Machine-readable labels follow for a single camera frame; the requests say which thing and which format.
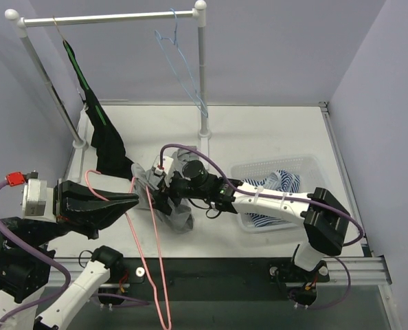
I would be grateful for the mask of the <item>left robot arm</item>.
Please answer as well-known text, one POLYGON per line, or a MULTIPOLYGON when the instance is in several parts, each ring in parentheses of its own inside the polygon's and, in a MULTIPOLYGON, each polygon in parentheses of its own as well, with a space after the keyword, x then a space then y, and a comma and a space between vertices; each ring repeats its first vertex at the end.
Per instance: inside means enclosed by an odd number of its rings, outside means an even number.
POLYGON ((0 329, 66 329, 101 285, 124 281, 128 270, 120 252, 101 246, 72 278, 48 243, 70 232, 96 239, 139 198, 73 181, 49 188, 21 173, 6 177, 0 190, 19 185, 25 187, 22 216, 0 218, 0 329))

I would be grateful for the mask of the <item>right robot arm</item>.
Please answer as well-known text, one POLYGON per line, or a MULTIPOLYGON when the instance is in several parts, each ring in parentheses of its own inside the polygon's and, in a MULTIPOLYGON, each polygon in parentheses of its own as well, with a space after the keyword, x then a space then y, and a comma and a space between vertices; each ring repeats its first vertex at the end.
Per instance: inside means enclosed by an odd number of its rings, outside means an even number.
POLYGON ((181 172, 170 157, 156 163, 152 173, 159 178, 152 198, 160 211, 172 215, 184 199, 198 199, 217 212, 258 214, 297 225, 306 240, 288 264, 289 274, 302 281, 310 276, 325 256, 339 256, 348 231, 348 211, 327 189, 293 193, 253 186, 237 179, 209 173, 193 160, 181 172))

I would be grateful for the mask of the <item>blue white striped tank top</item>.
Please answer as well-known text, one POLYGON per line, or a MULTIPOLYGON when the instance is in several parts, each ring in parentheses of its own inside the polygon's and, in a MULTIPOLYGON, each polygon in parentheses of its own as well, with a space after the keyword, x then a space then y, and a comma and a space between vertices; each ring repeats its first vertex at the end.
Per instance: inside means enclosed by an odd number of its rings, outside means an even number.
MULTIPOLYGON (((264 179, 243 179, 252 186, 262 186, 265 189, 276 190, 286 193, 298 193, 300 187, 300 176, 292 174, 286 170, 275 170, 264 179)), ((255 228, 264 228, 269 226, 281 226, 287 224, 287 221, 269 217, 263 214, 249 213, 248 216, 255 228)))

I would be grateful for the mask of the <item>light blue wire hanger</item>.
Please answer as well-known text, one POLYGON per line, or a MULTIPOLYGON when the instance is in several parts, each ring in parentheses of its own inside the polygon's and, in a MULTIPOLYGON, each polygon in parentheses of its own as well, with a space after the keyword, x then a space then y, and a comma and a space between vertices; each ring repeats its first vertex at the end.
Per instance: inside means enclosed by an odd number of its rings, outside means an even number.
POLYGON ((192 73, 192 70, 190 69, 186 56, 183 54, 183 52, 181 51, 181 48, 179 47, 179 40, 178 40, 179 15, 178 15, 178 12, 174 8, 170 8, 169 12, 172 13, 174 17, 174 29, 173 29, 172 36, 171 37, 163 36, 162 34, 160 34, 158 30, 155 30, 154 31, 155 38, 157 40, 157 43, 163 55, 166 58, 166 61, 172 73, 174 74, 174 77, 176 78, 177 82, 181 86, 182 90, 185 92, 188 98, 192 101, 193 105, 199 110, 200 114, 203 115, 204 118, 208 118, 207 106, 203 104, 203 99, 201 97, 200 92, 198 91, 196 79, 192 73), (191 89, 188 89, 186 87, 185 82, 182 81, 176 67, 172 63, 171 58, 169 57, 169 54, 164 47, 164 45, 167 45, 167 44, 171 45, 175 49, 176 53, 181 59, 182 64, 188 73, 188 79, 191 84, 191 89))

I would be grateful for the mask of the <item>grey tank top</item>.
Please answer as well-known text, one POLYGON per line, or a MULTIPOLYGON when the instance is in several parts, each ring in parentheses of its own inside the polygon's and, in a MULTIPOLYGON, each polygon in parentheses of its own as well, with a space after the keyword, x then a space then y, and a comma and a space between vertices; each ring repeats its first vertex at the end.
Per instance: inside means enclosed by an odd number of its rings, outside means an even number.
POLYGON ((148 188, 157 220, 177 234, 185 234, 193 230, 194 217, 189 203, 184 200, 174 201, 169 195, 163 194, 159 185, 164 184, 165 181, 156 176, 153 169, 146 170, 140 164, 134 163, 131 166, 131 172, 135 178, 133 192, 139 196, 136 209, 150 210, 146 192, 148 188))

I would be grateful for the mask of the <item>pink wire hanger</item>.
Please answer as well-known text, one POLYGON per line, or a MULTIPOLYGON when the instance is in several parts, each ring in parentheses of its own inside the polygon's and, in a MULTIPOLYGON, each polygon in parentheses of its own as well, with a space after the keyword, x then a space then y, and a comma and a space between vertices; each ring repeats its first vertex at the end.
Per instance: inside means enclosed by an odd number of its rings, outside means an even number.
POLYGON ((161 240, 157 230, 155 209, 150 200, 149 186, 145 181, 133 178, 129 191, 139 195, 144 206, 126 212, 119 217, 117 225, 106 231, 110 244, 121 249, 125 255, 136 255, 141 259, 146 278, 152 287, 153 301, 162 329, 172 329, 172 313, 168 297, 168 286, 161 254, 161 240), (155 284, 155 271, 149 270, 148 260, 157 257, 161 274, 161 287, 155 284))

